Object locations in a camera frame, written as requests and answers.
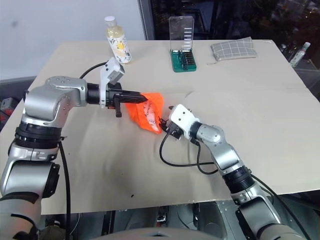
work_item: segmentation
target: robotic arm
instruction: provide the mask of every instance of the robotic arm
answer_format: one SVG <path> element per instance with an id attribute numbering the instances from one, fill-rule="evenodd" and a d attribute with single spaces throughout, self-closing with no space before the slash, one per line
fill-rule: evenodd
<path id="1" fill-rule="evenodd" d="M 88 103 L 115 109 L 120 103 L 142 103 L 139 92 L 122 90 L 123 67 L 111 58 L 101 68 L 99 84 L 84 79 L 54 76 L 26 96 L 20 125 L 8 150 L 1 177 L 0 238 L 34 239 L 41 215 L 41 199 L 52 196 L 60 166 L 53 162 L 69 111 Z"/>
<path id="2" fill-rule="evenodd" d="M 234 203 L 239 206 L 236 216 L 246 236 L 261 240 L 304 239 L 290 227 L 281 224 L 277 211 L 251 177 L 235 149 L 227 143 L 222 128 L 201 123 L 181 104 L 172 109 L 169 119 L 183 130 L 185 138 L 194 138 L 210 150 Z"/>

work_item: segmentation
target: white bottle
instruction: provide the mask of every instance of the white bottle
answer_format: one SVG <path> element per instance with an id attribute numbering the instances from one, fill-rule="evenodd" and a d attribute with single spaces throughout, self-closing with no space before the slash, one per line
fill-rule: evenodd
<path id="1" fill-rule="evenodd" d="M 131 53 L 123 28 L 117 25 L 114 16 L 106 16 L 104 20 L 107 24 L 106 37 L 115 59 L 121 64 L 129 63 L 131 61 Z"/>
<path id="2" fill-rule="evenodd" d="M 291 67 L 295 68 L 300 60 L 303 58 L 303 56 L 306 54 L 306 50 L 308 47 L 310 47 L 311 43 L 310 42 L 305 42 L 303 44 L 303 47 L 294 55 L 294 57 L 290 61 Z"/>

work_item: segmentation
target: black cable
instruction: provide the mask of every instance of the black cable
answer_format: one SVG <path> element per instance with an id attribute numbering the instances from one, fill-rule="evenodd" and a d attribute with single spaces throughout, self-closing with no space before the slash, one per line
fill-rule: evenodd
<path id="1" fill-rule="evenodd" d="M 190 229 L 190 227 L 188 227 L 188 225 L 187 224 L 185 224 L 185 222 L 184 221 L 182 221 L 182 219 L 180 218 L 180 215 L 179 215 L 179 211 L 178 211 L 178 209 L 176 209 L 176 214 L 178 215 L 178 219 L 180 220 L 180 222 L 187 228 L 187 229 Z"/>
<path id="2" fill-rule="evenodd" d="M 100 67 L 100 66 L 103 66 L 103 65 L 105 65 L 107 62 L 105 61 L 105 62 L 101 62 L 101 63 L 99 63 L 99 64 L 97 64 L 97 65 L 94 65 L 94 66 L 92 66 L 92 67 L 90 67 L 87 71 L 85 71 L 79 78 L 80 79 L 83 79 L 89 72 L 91 72 L 93 69 L 96 69 L 96 68 L 98 68 L 98 67 Z"/>
<path id="3" fill-rule="evenodd" d="M 60 154 L 62 158 L 64 178 L 65 178 L 65 192 L 66 192 L 66 223 L 65 223 L 65 240 L 70 239 L 70 228 L 71 228 L 71 194 L 70 194 L 70 180 L 69 180 L 69 172 L 66 161 L 66 155 L 64 148 L 62 146 L 62 142 L 58 143 Z"/>
<path id="4" fill-rule="evenodd" d="M 196 143 L 194 143 L 195 145 L 198 146 L 198 154 L 196 156 L 196 166 L 198 167 L 199 171 L 202 173 L 202 174 L 205 174 L 205 175 L 212 175 L 212 174 L 215 174 L 216 172 L 218 172 L 218 169 L 214 170 L 214 171 L 211 171 L 211 172 L 206 172 L 206 171 L 203 171 L 200 167 L 200 151 L 201 151 L 201 146 L 200 146 L 200 143 L 197 141 Z"/>
<path id="5" fill-rule="evenodd" d="M 261 181 L 258 177 L 256 177 L 255 175 L 251 174 L 251 177 L 253 177 L 255 180 L 257 180 L 260 184 L 262 184 L 266 189 L 268 189 L 275 197 L 276 199 L 279 200 L 280 203 L 282 203 L 283 207 L 288 211 L 288 213 L 292 216 L 292 218 L 295 220 L 296 224 L 299 226 L 299 228 L 301 229 L 302 233 L 304 234 L 305 238 L 307 240 L 311 240 L 309 234 L 306 232 L 305 228 L 302 226 L 302 224 L 300 223 L 300 221 L 298 220 L 298 218 L 296 217 L 296 215 L 290 210 L 290 208 L 287 206 L 287 204 L 285 204 L 284 201 L 281 200 L 281 198 L 267 185 L 265 184 L 263 181 Z"/>
<path id="6" fill-rule="evenodd" d="M 273 204 L 274 204 L 274 202 L 275 202 L 274 195 L 273 195 L 271 192 L 269 192 L 267 189 L 265 189 L 264 187 L 262 187 L 262 186 L 261 186 L 261 189 L 262 189 L 264 192 L 266 192 L 267 194 L 269 194 L 269 195 L 270 195 L 270 198 L 271 198 L 271 204 L 273 205 Z"/>
<path id="7" fill-rule="evenodd" d="M 159 148 L 159 155 L 160 155 L 160 158 L 162 160 L 162 162 L 164 162 L 165 164 L 169 165 L 169 166 L 172 166 L 172 167 L 194 167 L 194 166 L 197 166 L 198 164 L 197 163 L 191 163 L 191 164 L 174 164 L 174 163 L 171 163 L 171 162 L 168 162 L 164 159 L 164 157 L 162 156 L 162 148 L 165 144 L 165 141 L 167 140 L 168 136 L 170 135 L 170 131 L 168 130 L 168 132 L 166 133 L 165 137 L 163 138 L 161 144 L 160 144 L 160 148 Z M 214 162 L 200 162 L 199 165 L 211 165 L 211 164 L 214 164 Z"/>

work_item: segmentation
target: gray checkered cloth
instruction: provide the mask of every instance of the gray checkered cloth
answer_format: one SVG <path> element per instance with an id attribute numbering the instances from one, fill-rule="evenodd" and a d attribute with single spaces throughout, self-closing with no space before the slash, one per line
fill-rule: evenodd
<path id="1" fill-rule="evenodd" d="M 211 49 L 217 61 L 257 57 L 251 37 L 215 43 Z"/>

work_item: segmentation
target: orange plastic bag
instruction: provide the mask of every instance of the orange plastic bag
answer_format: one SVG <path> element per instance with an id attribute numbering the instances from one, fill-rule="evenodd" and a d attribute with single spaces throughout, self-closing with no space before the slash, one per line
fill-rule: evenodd
<path id="1" fill-rule="evenodd" d="M 164 97 L 160 93 L 141 93 L 148 99 L 142 103 L 125 103 L 132 121 L 136 122 L 142 129 L 160 134 L 159 126 L 164 107 Z"/>

